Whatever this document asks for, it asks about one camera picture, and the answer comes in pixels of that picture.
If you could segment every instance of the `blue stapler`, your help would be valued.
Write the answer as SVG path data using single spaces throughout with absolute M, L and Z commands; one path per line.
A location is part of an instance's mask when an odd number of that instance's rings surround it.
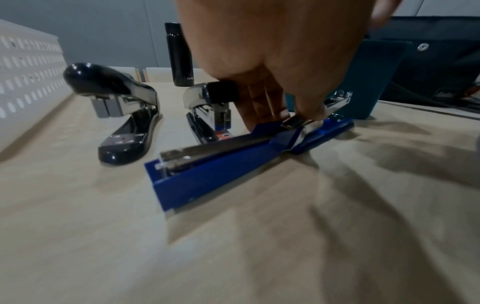
M 257 125 L 252 133 L 234 137 L 229 103 L 239 98 L 228 81 L 199 84 L 187 89 L 184 106 L 188 124 L 199 145 L 160 153 L 145 164 L 164 211 L 182 207 L 240 176 L 289 152 L 301 154 L 354 126 L 335 112 L 347 105 L 351 92 L 337 91 L 325 106 L 321 122 L 292 116 L 285 121 Z

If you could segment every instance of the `black bag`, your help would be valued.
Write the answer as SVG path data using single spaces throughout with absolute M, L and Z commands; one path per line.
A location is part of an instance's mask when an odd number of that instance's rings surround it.
M 459 96 L 480 74 L 480 18 L 393 17 L 369 35 L 413 42 L 382 100 L 465 106 Z

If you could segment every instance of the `hand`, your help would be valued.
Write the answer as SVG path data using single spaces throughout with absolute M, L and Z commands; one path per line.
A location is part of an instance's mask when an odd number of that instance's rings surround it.
M 388 21 L 401 0 L 176 0 L 191 52 L 211 76 L 240 87 L 238 111 L 256 124 L 297 114 L 325 115 L 323 100 L 343 80 L 369 27 Z

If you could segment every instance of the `finger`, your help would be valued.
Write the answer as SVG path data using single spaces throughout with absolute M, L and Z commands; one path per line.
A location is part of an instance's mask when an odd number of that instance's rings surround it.
M 371 14 L 370 27 L 379 28 L 384 26 L 390 16 L 395 13 L 402 0 L 376 0 Z
M 287 102 L 284 99 L 284 90 L 280 84 L 273 75 L 268 76 L 263 82 L 273 117 L 276 120 L 284 120 L 290 117 Z
M 295 97 L 296 114 L 316 121 L 327 118 L 323 98 Z
M 267 94 L 265 93 L 265 85 L 263 81 L 248 86 L 250 92 L 251 102 L 260 121 L 262 123 L 271 122 L 274 120 L 272 110 L 270 109 Z
M 246 128 L 251 132 L 260 122 L 260 118 L 255 111 L 248 87 L 238 86 L 238 92 L 239 101 L 235 102 L 235 106 Z

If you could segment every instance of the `black stapler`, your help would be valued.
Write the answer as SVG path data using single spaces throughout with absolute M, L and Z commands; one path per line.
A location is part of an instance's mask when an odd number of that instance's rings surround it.
M 147 153 L 155 125 L 162 118 L 154 88 L 114 69 L 90 63 L 68 66 L 63 77 L 75 93 L 91 98 L 98 117 L 130 115 L 98 147 L 102 163 L 125 165 Z

